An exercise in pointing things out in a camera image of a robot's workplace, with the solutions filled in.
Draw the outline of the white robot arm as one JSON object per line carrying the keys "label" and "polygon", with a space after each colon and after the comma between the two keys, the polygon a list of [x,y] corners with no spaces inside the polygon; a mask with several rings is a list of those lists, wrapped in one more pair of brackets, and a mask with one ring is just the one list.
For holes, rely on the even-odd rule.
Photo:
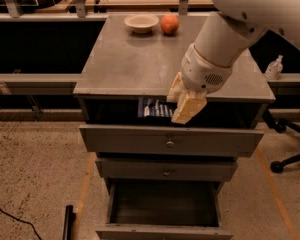
{"label": "white robot arm", "polygon": [[185,124],[222,88],[237,58],[267,31],[300,51],[300,0],[212,0],[197,38],[185,52],[167,100],[177,108],[174,123]]}

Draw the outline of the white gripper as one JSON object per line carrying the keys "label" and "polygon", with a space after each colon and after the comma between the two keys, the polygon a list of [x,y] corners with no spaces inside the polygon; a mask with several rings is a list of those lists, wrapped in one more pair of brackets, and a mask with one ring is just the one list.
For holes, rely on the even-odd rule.
{"label": "white gripper", "polygon": [[[206,106],[206,94],[220,90],[231,74],[232,68],[222,68],[209,63],[199,55],[195,45],[190,44],[182,58],[181,73],[176,74],[166,98],[167,102],[178,101],[172,122],[189,122]],[[184,86],[194,91],[183,91]]]}

